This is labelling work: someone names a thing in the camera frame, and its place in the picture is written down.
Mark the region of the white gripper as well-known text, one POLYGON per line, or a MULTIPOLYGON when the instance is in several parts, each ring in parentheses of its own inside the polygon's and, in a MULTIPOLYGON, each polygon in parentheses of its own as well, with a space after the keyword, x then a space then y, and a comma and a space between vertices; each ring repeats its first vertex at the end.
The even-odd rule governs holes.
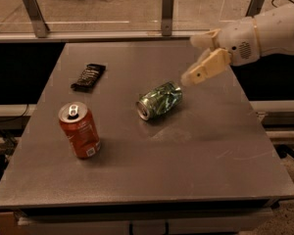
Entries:
POLYGON ((260 59, 256 23, 252 17, 230 23, 222 29, 193 35, 190 43, 204 52, 181 76, 183 86, 212 78, 224 72, 230 63, 238 67, 260 59))

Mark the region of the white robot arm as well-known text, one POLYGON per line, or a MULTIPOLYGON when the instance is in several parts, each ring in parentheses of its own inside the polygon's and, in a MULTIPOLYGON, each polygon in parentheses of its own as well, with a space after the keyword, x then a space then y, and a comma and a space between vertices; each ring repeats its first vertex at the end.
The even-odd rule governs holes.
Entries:
POLYGON ((294 4, 229 23, 222 28, 193 35, 193 47, 202 51, 181 76, 184 86, 214 77, 229 66, 254 63, 272 54, 294 55, 294 4))

